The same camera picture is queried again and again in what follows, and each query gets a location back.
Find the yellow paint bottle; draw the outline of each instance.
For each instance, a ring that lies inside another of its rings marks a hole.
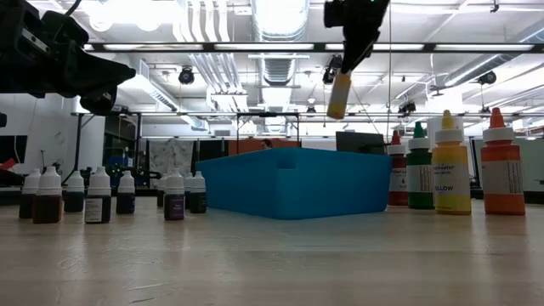
[[[442,130],[436,132],[433,149],[433,197],[436,211],[443,214],[469,215],[470,182],[467,147],[461,145],[462,131],[455,119],[444,111]]]

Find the blue plastic bin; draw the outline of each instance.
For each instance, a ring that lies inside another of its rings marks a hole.
[[[391,159],[285,148],[200,161],[196,168],[206,178],[209,207],[305,219],[384,211]]]

